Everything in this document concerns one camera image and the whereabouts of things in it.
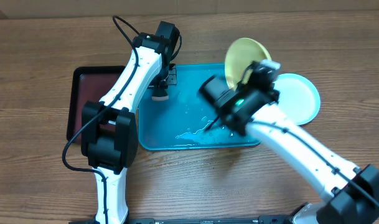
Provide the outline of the green and pink sponge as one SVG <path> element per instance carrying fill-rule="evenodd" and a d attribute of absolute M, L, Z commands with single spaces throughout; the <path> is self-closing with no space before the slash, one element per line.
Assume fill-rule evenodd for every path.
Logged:
<path fill-rule="evenodd" d="M 165 89 L 155 89 L 152 93 L 151 99 L 153 101 L 166 101 L 169 99 L 169 95 Z"/>

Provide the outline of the yellow-green plate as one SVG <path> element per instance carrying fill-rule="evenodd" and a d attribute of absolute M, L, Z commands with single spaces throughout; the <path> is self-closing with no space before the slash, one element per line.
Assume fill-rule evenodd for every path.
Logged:
<path fill-rule="evenodd" d="M 245 68 L 253 61 L 260 62 L 264 59 L 272 60 L 261 43 L 247 37 L 235 40 L 225 56 L 225 79 L 228 87 L 235 89 Z"/>

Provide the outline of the light blue plate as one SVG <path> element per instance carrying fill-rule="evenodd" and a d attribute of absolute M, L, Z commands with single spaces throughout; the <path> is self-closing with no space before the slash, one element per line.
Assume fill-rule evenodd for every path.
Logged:
<path fill-rule="evenodd" d="M 310 123 L 319 113 L 320 94 L 307 78 L 284 73 L 278 76 L 274 88 L 280 92 L 279 109 L 296 125 Z"/>

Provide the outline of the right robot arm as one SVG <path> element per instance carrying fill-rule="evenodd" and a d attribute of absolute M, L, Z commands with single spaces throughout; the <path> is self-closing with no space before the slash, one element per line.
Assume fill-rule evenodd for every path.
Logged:
<path fill-rule="evenodd" d="M 379 170 L 340 157 L 278 108 L 273 82 L 279 68 L 268 59 L 227 62 L 234 89 L 218 101 L 223 123 L 265 143 L 318 193 L 321 203 L 303 205 L 286 223 L 373 223 L 379 218 Z"/>

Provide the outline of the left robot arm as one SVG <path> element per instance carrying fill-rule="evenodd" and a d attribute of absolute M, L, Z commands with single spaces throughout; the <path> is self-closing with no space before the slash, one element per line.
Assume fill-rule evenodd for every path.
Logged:
<path fill-rule="evenodd" d="M 116 83 L 82 110 L 82 154 L 96 177 L 98 194 L 94 223 L 124 223 L 128 218 L 126 174 L 138 149 L 136 110 L 148 86 L 166 81 L 182 36 L 141 33 L 130 44 L 130 60 Z"/>

